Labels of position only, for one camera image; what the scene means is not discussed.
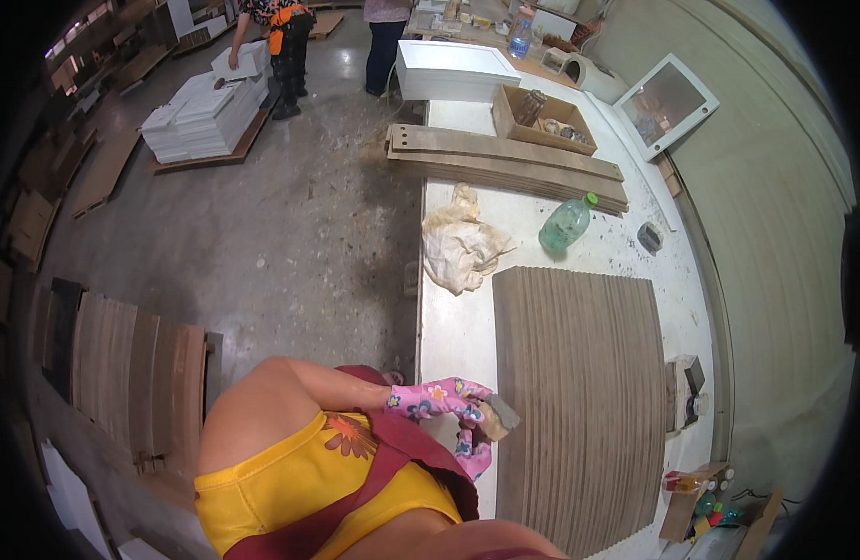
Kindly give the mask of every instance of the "white workbench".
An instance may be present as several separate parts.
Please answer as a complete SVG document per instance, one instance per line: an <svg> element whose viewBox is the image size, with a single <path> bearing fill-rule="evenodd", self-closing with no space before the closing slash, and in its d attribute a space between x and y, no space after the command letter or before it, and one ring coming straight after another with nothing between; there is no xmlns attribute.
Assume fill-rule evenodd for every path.
<svg viewBox="0 0 860 560"><path fill-rule="evenodd" d="M657 167L644 162L611 106L545 78L521 75L520 87L542 90L579 108L598 145L594 157L618 164L625 176L623 187L629 198L629 211L622 218L593 211L586 233L568 249L566 258L554 261L536 236L559 202L473 185L479 200L480 220L509 232L517 243L515 251L503 255L498 271L524 265L650 279L657 294L664 360L677 354L697 354L708 392L712 392L712 342L703 287L679 211ZM427 125L495 134L488 103L431 101ZM427 179L422 219L427 212L450 203L453 186L452 181ZM657 256L651 256L637 241L637 230L646 221L653 222L664 235L663 249ZM491 277L476 292L455 297L422 271L417 327L418 383L458 375L497 389ZM453 417L425 423L424 428L448 448L455 448L458 425ZM664 469L694 469L709 461L712 434L711 410L694 426L667 438ZM491 468L476 482L483 519L495 517L495 445L492 451L495 459ZM658 557L666 545L657 535L668 505L669 495L661 492L653 524L593 557Z"/></svg>

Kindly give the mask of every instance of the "sawdust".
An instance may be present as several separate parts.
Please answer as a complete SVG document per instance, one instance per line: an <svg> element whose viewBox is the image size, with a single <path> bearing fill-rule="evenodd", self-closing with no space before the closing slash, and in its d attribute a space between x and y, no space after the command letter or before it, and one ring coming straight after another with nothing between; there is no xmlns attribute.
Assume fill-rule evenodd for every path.
<svg viewBox="0 0 860 560"><path fill-rule="evenodd" d="M373 165L387 165L386 131L389 127L389 123L384 121L380 124L377 130L372 132L364 140L361 149L358 151L358 157L361 159L361 161Z"/></svg>

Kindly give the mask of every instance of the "hand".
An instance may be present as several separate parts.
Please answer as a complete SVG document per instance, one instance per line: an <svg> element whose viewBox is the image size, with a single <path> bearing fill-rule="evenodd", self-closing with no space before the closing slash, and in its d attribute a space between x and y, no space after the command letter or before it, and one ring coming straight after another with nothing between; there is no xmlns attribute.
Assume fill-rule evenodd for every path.
<svg viewBox="0 0 860 560"><path fill-rule="evenodd" d="M473 445L473 430L463 427L458 432L458 447L455 448L455 461L461 465L471 480L476 482L480 475L491 465L491 443L480 441Z"/></svg>
<svg viewBox="0 0 860 560"><path fill-rule="evenodd" d="M477 403L490 393L488 387L460 377L423 385L393 385L384 412L414 421L454 412L468 427L475 427L482 421Z"/></svg>

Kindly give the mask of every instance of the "jeans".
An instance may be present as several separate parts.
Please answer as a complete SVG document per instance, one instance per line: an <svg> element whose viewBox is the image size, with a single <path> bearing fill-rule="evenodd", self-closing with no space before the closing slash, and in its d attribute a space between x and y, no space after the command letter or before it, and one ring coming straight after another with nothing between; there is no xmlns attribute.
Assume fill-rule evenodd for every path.
<svg viewBox="0 0 860 560"><path fill-rule="evenodd" d="M271 55L274 79L280 86L280 96L288 106L296 104L296 92L305 88L305 50L312 29L310 14L290 18L284 39L281 39L280 54Z"/></svg>
<svg viewBox="0 0 860 560"><path fill-rule="evenodd" d="M372 95L386 90L392 64L396 61L396 50L407 21L371 24L371 52L368 54L367 84Z"/></svg>

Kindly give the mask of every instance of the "worker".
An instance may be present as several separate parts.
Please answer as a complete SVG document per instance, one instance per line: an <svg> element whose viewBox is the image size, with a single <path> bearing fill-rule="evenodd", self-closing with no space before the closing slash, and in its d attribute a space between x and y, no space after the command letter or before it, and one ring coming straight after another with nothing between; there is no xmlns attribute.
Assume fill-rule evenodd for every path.
<svg viewBox="0 0 860 560"><path fill-rule="evenodd" d="M364 89L370 95L379 97L386 91L412 4L413 0L364 0L364 20L371 26L371 51Z"/></svg>
<svg viewBox="0 0 860 560"><path fill-rule="evenodd" d="M296 0L240 0L240 16L237 31L231 43L231 54L227 65L236 70L237 52L244 44L244 36L250 19L268 27L267 47L271 53L271 67L280 86L279 106L271 116L274 120L301 115L297 98L305 97L305 51L309 31L315 24L315 16Z"/></svg>
<svg viewBox="0 0 860 560"><path fill-rule="evenodd" d="M196 508L223 560L564 558L511 521L477 521L490 390L451 377L387 385L365 365L258 364L212 406ZM415 422L452 413L454 454Z"/></svg>

